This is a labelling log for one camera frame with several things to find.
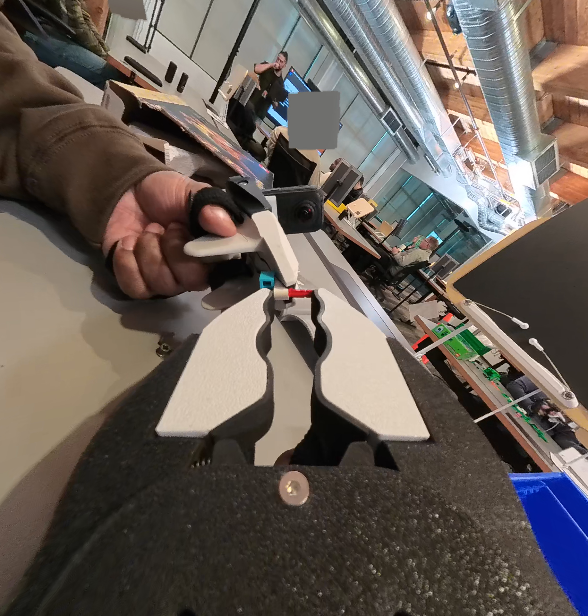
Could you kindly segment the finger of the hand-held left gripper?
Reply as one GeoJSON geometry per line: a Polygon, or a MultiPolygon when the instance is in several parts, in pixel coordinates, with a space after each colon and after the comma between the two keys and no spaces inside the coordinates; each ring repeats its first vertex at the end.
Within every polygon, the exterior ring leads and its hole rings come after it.
{"type": "Polygon", "coordinates": [[[256,252],[278,274],[285,287],[298,282],[299,263],[277,217],[271,211],[251,215],[251,221],[259,233],[256,252]]]}

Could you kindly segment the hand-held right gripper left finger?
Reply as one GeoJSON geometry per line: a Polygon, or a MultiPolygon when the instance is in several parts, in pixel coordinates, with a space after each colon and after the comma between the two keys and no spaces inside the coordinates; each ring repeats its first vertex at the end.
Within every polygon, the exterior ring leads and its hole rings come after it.
{"type": "Polygon", "coordinates": [[[156,427],[160,437],[262,438],[274,418],[274,294],[259,289],[199,336],[156,427]]]}

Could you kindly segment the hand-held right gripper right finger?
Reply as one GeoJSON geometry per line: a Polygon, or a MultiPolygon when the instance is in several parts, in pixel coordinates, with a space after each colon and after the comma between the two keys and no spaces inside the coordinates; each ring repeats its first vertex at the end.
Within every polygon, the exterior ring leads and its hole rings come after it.
{"type": "Polygon", "coordinates": [[[379,441],[422,442],[430,434],[387,337],[327,289],[313,292],[320,404],[379,441]]]}

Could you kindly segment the teal brick with red pin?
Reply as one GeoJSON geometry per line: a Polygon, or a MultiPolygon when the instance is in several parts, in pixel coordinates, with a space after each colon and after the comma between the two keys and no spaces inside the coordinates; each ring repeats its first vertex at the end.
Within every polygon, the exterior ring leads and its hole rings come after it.
{"type": "Polygon", "coordinates": [[[313,296],[314,290],[307,288],[301,282],[287,287],[278,278],[275,272],[262,271],[259,273],[259,288],[269,289],[273,292],[275,301],[290,303],[295,299],[306,299],[313,296]]]}

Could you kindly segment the person's left forearm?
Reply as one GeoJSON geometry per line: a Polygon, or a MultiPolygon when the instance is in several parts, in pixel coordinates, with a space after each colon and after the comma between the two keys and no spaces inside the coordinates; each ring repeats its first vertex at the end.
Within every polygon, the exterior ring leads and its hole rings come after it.
{"type": "Polygon", "coordinates": [[[0,196],[65,215],[104,241],[121,197],[166,167],[108,110],[41,63],[0,11],[0,196]]]}

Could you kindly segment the person's left hand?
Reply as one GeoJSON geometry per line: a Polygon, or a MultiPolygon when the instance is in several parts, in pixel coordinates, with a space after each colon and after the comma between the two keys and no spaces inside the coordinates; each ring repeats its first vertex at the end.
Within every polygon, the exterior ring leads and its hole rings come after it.
{"type": "Polygon", "coordinates": [[[102,251],[131,299],[174,297],[209,287],[211,266],[186,255],[189,198],[210,188],[174,171],[148,175],[116,204],[105,227],[102,251]]]}

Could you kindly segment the black office chair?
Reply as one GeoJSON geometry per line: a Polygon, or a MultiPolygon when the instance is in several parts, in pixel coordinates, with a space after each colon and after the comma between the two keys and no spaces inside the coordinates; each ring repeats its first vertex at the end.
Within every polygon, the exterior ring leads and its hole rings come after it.
{"type": "Polygon", "coordinates": [[[279,135],[268,158],[268,170],[273,174],[272,188],[318,186],[319,159],[316,151],[291,149],[286,135],[279,135]]]}

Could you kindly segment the green box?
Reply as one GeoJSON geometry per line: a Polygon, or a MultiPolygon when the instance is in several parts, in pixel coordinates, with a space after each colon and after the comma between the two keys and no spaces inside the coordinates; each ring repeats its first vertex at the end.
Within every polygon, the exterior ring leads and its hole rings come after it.
{"type": "Polygon", "coordinates": [[[440,322],[431,331],[438,338],[446,338],[453,331],[456,331],[457,334],[445,342],[444,347],[454,357],[462,361],[474,362],[488,354],[491,350],[489,346],[486,346],[469,330],[465,323],[460,324],[456,328],[451,328],[449,324],[440,322]]]}

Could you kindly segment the computer monitor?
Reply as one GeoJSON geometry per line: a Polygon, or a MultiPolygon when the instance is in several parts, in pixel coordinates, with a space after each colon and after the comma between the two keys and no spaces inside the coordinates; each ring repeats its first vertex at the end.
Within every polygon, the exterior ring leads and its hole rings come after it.
{"type": "Polygon", "coordinates": [[[293,68],[287,71],[283,77],[282,94],[285,94],[283,100],[277,101],[274,98],[276,105],[271,105],[264,119],[272,129],[276,127],[287,127],[288,125],[288,109],[289,102],[288,97],[290,94],[298,94],[304,92],[321,92],[321,90],[314,85],[312,81],[305,81],[305,79],[293,68]]]}

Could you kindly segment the side table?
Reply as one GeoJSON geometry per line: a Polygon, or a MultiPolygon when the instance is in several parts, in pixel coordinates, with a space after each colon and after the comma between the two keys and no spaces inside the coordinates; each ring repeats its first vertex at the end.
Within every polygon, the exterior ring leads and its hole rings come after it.
{"type": "Polygon", "coordinates": [[[471,421],[495,412],[473,426],[488,440],[508,471],[559,472],[560,467],[554,463],[559,460],[559,445],[533,427],[518,407],[508,405],[507,390],[489,381],[480,366],[456,358],[444,345],[431,349],[438,339],[432,332],[435,323],[423,317],[415,317],[415,321],[424,333],[416,349],[426,351],[426,366],[456,394],[471,421]]]}

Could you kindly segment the printed cardboard box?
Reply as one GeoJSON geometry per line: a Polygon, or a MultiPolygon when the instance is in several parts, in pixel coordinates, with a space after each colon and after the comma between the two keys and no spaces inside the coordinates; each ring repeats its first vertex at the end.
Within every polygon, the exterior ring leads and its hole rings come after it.
{"type": "Polygon", "coordinates": [[[234,176],[271,189],[274,175],[218,131],[205,110],[178,97],[109,81],[101,105],[120,119],[167,167],[192,179],[223,187],[234,176]]]}

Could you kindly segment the black panel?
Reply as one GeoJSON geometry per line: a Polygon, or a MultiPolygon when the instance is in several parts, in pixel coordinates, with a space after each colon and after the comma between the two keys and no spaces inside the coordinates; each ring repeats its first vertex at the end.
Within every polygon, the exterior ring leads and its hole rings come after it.
{"type": "Polygon", "coordinates": [[[588,198],[537,219],[460,266],[446,282],[545,367],[544,348],[588,412],[588,198]]]}

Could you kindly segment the long black foam roller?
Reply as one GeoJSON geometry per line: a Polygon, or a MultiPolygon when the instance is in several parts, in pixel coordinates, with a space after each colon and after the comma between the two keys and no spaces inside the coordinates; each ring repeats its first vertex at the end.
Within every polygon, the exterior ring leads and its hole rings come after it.
{"type": "Polygon", "coordinates": [[[146,79],[148,79],[149,81],[153,82],[157,86],[163,87],[163,81],[161,79],[159,79],[158,76],[153,74],[148,68],[146,68],[140,62],[138,62],[135,58],[130,57],[130,56],[125,56],[124,57],[124,61],[127,64],[129,64],[129,66],[131,66],[132,69],[136,73],[139,73],[139,74],[143,75],[144,77],[146,77],[146,79]]]}

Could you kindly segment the blue plastic bin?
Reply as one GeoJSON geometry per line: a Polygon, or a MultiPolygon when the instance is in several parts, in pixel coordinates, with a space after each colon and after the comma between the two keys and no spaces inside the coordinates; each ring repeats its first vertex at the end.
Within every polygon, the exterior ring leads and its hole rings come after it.
{"type": "Polygon", "coordinates": [[[538,546],[579,615],[588,615],[588,498],[565,473],[510,474],[538,546]]]}

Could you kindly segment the white bracket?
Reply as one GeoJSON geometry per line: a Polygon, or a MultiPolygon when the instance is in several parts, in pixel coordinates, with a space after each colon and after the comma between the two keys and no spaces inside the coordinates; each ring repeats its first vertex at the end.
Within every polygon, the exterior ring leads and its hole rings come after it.
{"type": "Polygon", "coordinates": [[[470,299],[459,301],[457,306],[459,311],[466,315],[501,350],[506,359],[530,377],[556,404],[566,409],[575,409],[579,406],[579,401],[572,388],[536,339],[530,338],[529,344],[546,359],[550,368],[539,363],[528,351],[524,350],[512,337],[505,333],[483,310],[483,307],[470,299]]]}

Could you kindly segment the slim silver duct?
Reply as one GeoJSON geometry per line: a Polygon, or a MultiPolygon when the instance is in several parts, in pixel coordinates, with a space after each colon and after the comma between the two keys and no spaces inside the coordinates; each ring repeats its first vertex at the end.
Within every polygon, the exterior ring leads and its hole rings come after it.
{"type": "Polygon", "coordinates": [[[338,28],[322,10],[318,1],[291,1],[305,23],[318,35],[321,43],[333,54],[336,61],[351,81],[357,93],[369,106],[382,128],[396,144],[408,163],[416,163],[420,156],[416,141],[410,138],[405,125],[395,110],[388,92],[372,75],[371,70],[360,62],[349,49],[338,28]]]}

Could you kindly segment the silver spiral duct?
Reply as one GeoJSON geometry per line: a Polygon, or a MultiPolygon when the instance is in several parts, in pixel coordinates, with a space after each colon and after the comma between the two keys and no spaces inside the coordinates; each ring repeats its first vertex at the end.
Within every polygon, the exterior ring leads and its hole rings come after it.
{"type": "Polygon", "coordinates": [[[433,171],[455,170],[456,133],[394,1],[325,1],[388,92],[433,171]]]}

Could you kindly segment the large silver air duct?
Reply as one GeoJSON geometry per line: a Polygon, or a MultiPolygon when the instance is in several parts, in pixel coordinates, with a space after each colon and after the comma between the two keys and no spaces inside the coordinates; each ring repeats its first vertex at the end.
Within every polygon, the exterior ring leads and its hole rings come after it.
{"type": "Polygon", "coordinates": [[[545,199],[559,170],[556,138],[541,131],[530,55],[513,1],[453,1],[514,195],[545,199]]]}

